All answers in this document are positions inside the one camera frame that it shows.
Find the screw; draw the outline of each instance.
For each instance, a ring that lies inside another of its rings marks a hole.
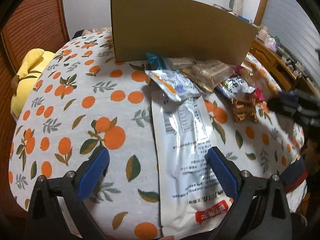
[[[246,171],[246,170],[243,170],[241,171],[241,175],[245,178],[249,177],[250,176],[250,172],[249,171]]]
[[[45,179],[44,175],[41,175],[41,176],[38,177],[38,181],[40,181],[40,182],[44,181],[44,179]]]
[[[75,176],[75,172],[74,171],[68,171],[67,172],[67,174],[66,174],[66,176],[68,177],[68,178],[73,178],[74,176]]]
[[[274,181],[278,181],[278,180],[279,180],[279,176],[278,176],[277,174],[273,174],[273,175],[272,175],[272,179],[273,179]]]

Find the red logo label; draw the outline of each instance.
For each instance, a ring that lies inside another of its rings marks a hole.
[[[214,218],[218,216],[221,212],[223,211],[228,211],[229,207],[226,203],[225,200],[220,201],[219,203],[215,204],[211,208],[208,208],[205,211],[197,211],[195,213],[196,215],[196,221],[198,223],[202,223],[203,221],[209,219],[209,218]]]

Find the bed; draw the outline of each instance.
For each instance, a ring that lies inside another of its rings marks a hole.
[[[98,32],[65,44],[30,93],[14,133],[9,182],[17,203],[28,210],[36,178],[77,170],[102,144],[110,153],[108,173],[85,205],[110,239],[161,237],[158,167],[150,112],[146,61],[116,62],[112,34]],[[234,124],[229,102],[218,93],[206,99],[218,147],[240,170],[254,176],[282,173],[303,145],[295,144],[265,103],[256,106],[259,123]],[[306,183],[290,192],[294,212]],[[70,231],[78,231],[59,199]]]

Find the wooden nightstand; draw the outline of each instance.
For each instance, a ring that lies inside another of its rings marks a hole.
[[[281,61],[280,57],[258,38],[254,39],[249,52],[260,61],[284,90],[290,91],[296,87],[299,78],[297,79],[290,68]]]

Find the brown cardboard panel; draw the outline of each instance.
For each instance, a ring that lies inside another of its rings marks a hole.
[[[117,61],[146,59],[151,52],[240,65],[258,32],[193,0],[111,0],[111,22]]]

